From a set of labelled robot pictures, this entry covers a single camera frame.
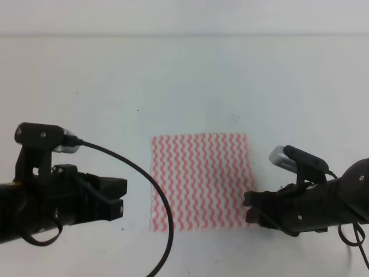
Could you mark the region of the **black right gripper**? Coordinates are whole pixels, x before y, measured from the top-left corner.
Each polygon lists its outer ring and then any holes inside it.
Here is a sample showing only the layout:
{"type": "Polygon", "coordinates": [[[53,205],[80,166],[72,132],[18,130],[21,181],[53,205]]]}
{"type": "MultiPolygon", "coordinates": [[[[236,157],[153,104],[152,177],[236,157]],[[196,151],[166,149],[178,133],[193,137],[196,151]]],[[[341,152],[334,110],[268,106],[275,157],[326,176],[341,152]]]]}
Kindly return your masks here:
{"type": "Polygon", "coordinates": [[[293,184],[289,184],[276,192],[245,192],[243,205],[251,207],[246,212],[245,221],[282,231],[291,237],[306,232],[327,232],[328,227],[321,221],[318,204],[311,198],[313,191],[296,192],[293,184]]]}

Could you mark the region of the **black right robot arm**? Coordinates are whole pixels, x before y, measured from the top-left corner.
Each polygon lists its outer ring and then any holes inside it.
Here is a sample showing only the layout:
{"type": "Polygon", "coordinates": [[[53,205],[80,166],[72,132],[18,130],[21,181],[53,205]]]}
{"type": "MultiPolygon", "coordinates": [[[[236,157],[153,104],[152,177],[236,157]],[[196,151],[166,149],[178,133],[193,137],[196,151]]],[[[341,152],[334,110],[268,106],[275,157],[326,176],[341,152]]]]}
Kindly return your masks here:
{"type": "Polygon", "coordinates": [[[329,227],[368,223],[368,159],[360,160],[340,177],[304,189],[288,184],[276,192],[248,191],[246,223],[279,230],[292,237],[323,233],[329,227]]]}

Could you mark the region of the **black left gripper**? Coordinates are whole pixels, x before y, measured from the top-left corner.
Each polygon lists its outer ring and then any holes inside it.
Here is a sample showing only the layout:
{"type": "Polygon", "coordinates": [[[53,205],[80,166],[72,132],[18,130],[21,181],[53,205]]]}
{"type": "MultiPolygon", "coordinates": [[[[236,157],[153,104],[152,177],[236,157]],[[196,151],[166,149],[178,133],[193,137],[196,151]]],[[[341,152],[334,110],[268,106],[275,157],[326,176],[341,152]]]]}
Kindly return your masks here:
{"type": "Polygon", "coordinates": [[[99,220],[113,221],[123,216],[127,180],[81,173],[76,166],[63,164],[46,177],[25,178],[25,228],[50,230],[99,220]],[[102,193],[114,201],[101,202],[102,193]]]}

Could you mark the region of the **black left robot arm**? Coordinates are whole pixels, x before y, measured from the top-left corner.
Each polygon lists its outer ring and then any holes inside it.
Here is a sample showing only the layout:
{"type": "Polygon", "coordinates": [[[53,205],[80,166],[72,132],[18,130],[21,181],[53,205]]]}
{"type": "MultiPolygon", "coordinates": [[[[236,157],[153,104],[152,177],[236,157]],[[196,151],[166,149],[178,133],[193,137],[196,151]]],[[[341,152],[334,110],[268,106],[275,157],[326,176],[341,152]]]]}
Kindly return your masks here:
{"type": "Polygon", "coordinates": [[[82,173],[71,164],[55,166],[44,184],[37,176],[1,184],[1,242],[23,239],[34,246],[49,246],[57,236],[38,241],[34,235],[119,219],[126,193],[126,179],[82,173]]]}

